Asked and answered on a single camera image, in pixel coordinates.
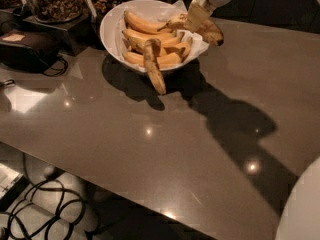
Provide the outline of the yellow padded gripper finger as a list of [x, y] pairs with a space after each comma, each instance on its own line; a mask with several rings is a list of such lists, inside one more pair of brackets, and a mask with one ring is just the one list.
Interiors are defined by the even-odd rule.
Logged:
[[195, 32], [211, 16], [213, 10], [214, 6], [209, 0], [192, 0], [184, 26], [190, 32]]

